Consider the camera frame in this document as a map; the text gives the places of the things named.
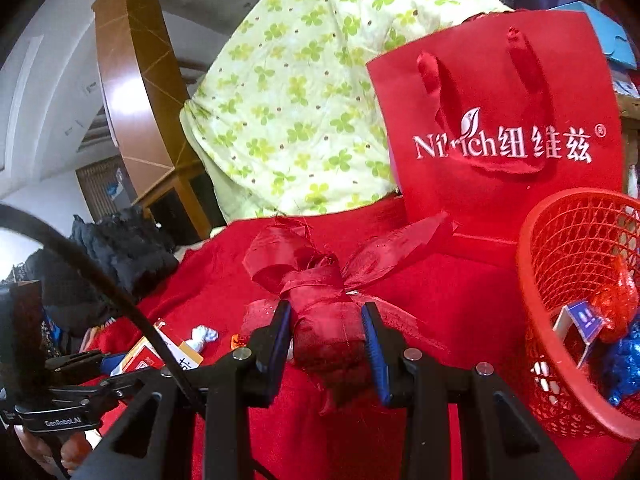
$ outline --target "blue box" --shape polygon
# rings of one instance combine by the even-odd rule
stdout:
[[[636,56],[626,36],[625,29],[622,28],[622,25],[619,23],[614,22],[609,16],[605,16],[598,9],[594,9],[583,2],[564,4],[549,10],[572,10],[574,12],[586,13],[600,41],[602,52],[607,59],[633,70],[638,67],[636,64]]]
[[[593,307],[587,300],[580,300],[562,307],[554,325],[554,332],[560,340],[564,341],[572,325],[578,329],[584,343],[584,352],[578,360],[578,368],[580,368],[593,349],[593,343],[604,327],[604,320],[594,314]]]

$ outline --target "green clover pattern fabric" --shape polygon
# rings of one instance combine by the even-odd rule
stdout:
[[[497,0],[261,0],[180,114],[227,221],[337,212],[396,188],[365,64]]]

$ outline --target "nil rich logo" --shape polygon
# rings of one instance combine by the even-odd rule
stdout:
[[[449,150],[460,150],[463,156],[505,156],[507,158],[527,158],[526,136],[530,140],[531,155],[535,158],[562,158],[563,150],[569,160],[576,162],[591,162],[589,154],[591,139],[584,133],[583,128],[568,127],[565,133],[557,132],[553,126],[534,126],[530,132],[524,132],[522,127],[510,128],[498,127],[496,136],[488,136],[484,130],[479,129],[480,107],[471,108],[463,115],[460,121],[460,137],[451,139],[450,133],[427,134],[425,136],[413,136],[416,158],[424,158],[429,155],[432,158],[444,158],[449,156]],[[606,129],[602,124],[595,127],[596,136]]]

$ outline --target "wooden furniture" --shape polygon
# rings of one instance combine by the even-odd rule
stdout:
[[[622,182],[624,193],[628,192],[629,167],[638,168],[638,132],[640,130],[640,99],[616,94],[620,121],[622,123],[622,147],[625,163],[623,164]]]
[[[96,0],[92,8],[105,111],[138,194],[136,202],[162,216],[159,203],[167,199],[172,213],[165,211],[164,218],[191,223],[174,229],[174,238],[183,238],[176,243],[204,240],[224,222],[215,199],[203,199],[202,178],[200,196],[194,190],[204,167],[178,118],[189,95],[159,0]],[[212,184],[204,193],[213,193]]]

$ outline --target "blue box lid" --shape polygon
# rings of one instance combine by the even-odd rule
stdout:
[[[567,309],[584,342],[593,343],[604,325],[602,318],[593,313],[593,307],[587,300],[571,303]]]
[[[631,49],[625,29],[619,23],[614,22],[609,16],[604,15],[598,9],[583,2],[573,2],[554,7],[549,10],[573,10],[585,12],[596,36],[600,41],[602,51],[608,59],[635,70],[637,68],[636,56]]]

